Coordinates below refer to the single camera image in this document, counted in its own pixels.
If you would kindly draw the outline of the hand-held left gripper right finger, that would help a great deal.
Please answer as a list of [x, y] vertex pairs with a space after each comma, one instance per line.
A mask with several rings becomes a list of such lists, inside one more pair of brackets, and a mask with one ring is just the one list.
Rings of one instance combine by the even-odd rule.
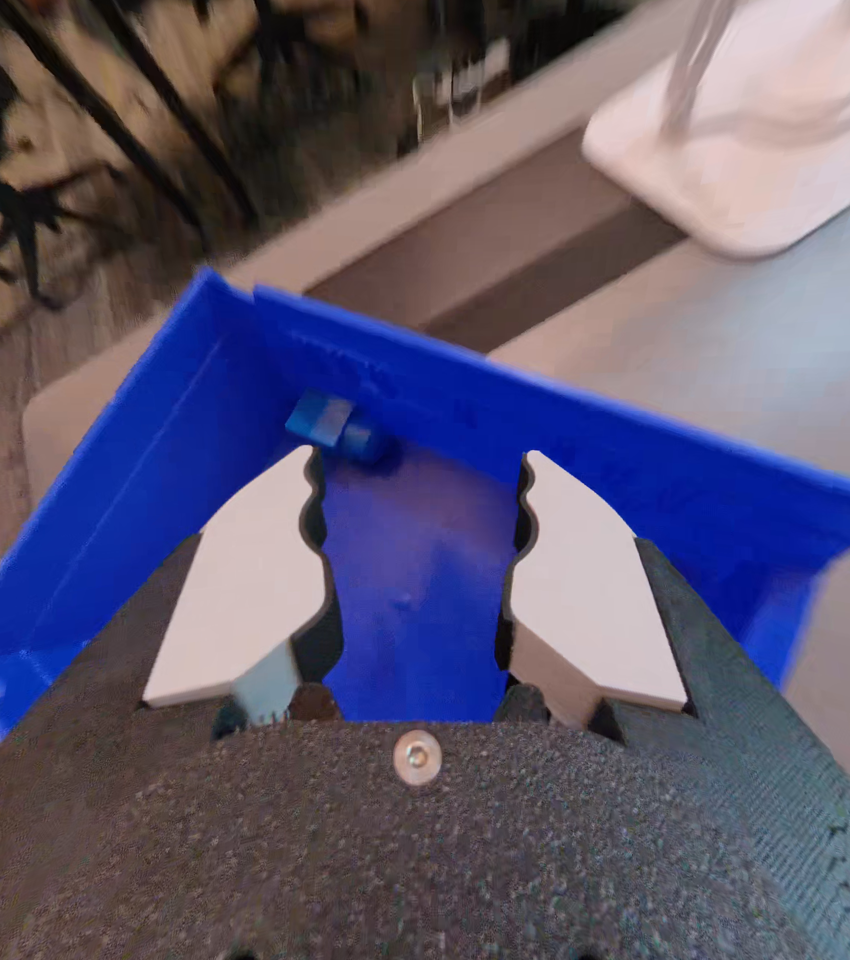
[[538, 450], [523, 456], [517, 503], [503, 669], [567, 728], [586, 728], [612, 701], [682, 714], [690, 696], [625, 520]]

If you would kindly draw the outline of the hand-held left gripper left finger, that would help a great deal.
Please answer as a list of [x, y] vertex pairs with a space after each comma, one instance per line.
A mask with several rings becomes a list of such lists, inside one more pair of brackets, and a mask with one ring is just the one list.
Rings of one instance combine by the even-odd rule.
[[300, 445], [206, 523], [143, 702], [230, 697], [248, 720], [276, 721], [323, 682], [343, 653], [325, 492], [321, 451]]

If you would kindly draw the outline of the blue plastic bin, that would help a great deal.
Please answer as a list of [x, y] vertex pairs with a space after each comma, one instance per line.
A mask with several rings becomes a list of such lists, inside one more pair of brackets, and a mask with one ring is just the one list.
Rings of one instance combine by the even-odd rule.
[[187, 538], [295, 448], [312, 389], [395, 447], [326, 461], [347, 719], [486, 721], [522, 457], [539, 450], [690, 581], [779, 684], [817, 575], [850, 550], [850, 478], [204, 270], [0, 561], [0, 740]]

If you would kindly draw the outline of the blue mega block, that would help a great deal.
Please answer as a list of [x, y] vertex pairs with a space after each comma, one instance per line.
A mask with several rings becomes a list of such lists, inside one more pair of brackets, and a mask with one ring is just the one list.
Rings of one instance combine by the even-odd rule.
[[373, 466], [393, 445], [393, 438], [356, 403], [318, 390], [307, 390], [286, 420], [295, 437], [339, 459]]

